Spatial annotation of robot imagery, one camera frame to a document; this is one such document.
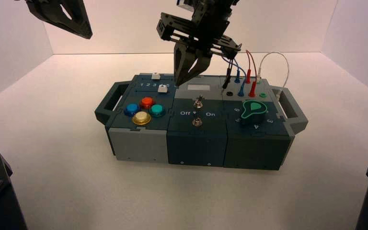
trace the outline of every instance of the blue button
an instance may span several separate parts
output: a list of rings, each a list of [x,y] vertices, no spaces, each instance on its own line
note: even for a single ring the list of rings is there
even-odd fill
[[[138,104],[128,104],[125,108],[125,115],[134,116],[137,112],[140,111],[140,107]]]

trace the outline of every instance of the round push button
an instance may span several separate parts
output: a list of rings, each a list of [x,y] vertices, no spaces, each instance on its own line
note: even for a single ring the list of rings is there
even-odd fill
[[[149,123],[150,120],[151,120],[151,116],[148,113],[143,112],[143,111],[136,113],[132,118],[133,123],[135,123],[136,125],[140,125],[140,126]]]
[[[155,104],[155,101],[151,97],[144,97],[140,101],[140,107],[143,109],[150,109]]]
[[[161,104],[155,104],[150,108],[149,113],[152,117],[160,117],[164,115],[164,111],[164,107]]]
[[[128,104],[124,110],[125,115],[134,116],[135,113],[140,111],[140,107],[138,104]]]

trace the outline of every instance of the yellow button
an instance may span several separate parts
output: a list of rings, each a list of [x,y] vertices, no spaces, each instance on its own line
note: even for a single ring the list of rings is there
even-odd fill
[[[151,120],[151,116],[148,113],[143,112],[143,111],[136,113],[132,118],[133,123],[135,123],[136,125],[140,125],[140,126],[149,123],[150,120]]]

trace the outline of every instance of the handle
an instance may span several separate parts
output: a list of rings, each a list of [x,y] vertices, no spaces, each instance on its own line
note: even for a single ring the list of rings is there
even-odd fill
[[[308,119],[304,115],[303,111],[297,104],[293,95],[291,95],[290,90],[281,87],[272,87],[273,93],[275,95],[281,90],[279,103],[287,116],[287,122],[290,124],[291,129],[293,129],[294,134],[297,134],[307,127]]]
[[[113,108],[118,102],[119,98],[125,93],[131,81],[115,82],[101,103],[95,110],[96,119],[102,124],[106,125],[109,118],[115,112]]]

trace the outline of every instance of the red button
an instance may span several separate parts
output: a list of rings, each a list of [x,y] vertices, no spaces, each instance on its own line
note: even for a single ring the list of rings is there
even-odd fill
[[[140,107],[150,109],[156,102],[151,97],[144,97],[140,102]]]

